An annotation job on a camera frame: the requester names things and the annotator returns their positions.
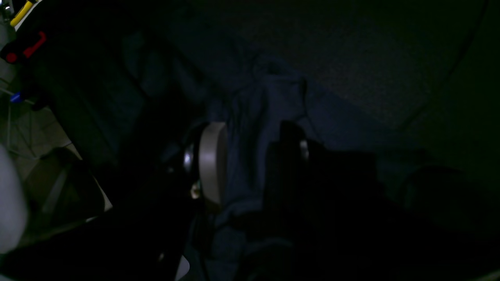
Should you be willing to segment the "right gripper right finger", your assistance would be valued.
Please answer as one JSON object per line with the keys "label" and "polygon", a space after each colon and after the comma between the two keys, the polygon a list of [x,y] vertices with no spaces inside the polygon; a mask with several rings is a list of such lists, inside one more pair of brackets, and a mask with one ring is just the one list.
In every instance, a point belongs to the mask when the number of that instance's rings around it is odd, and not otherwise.
{"label": "right gripper right finger", "polygon": [[266,210],[278,217],[297,212],[309,161],[304,130],[291,121],[280,123],[279,138],[266,151]]}

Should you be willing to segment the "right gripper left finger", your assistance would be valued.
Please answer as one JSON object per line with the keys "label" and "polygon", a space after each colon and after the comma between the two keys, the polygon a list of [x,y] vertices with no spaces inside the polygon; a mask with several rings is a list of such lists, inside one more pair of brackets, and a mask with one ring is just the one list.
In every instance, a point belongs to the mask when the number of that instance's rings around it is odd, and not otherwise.
{"label": "right gripper left finger", "polygon": [[182,166],[191,182],[191,199],[208,213],[220,213],[227,186],[226,123],[204,123],[196,128],[184,150]]}

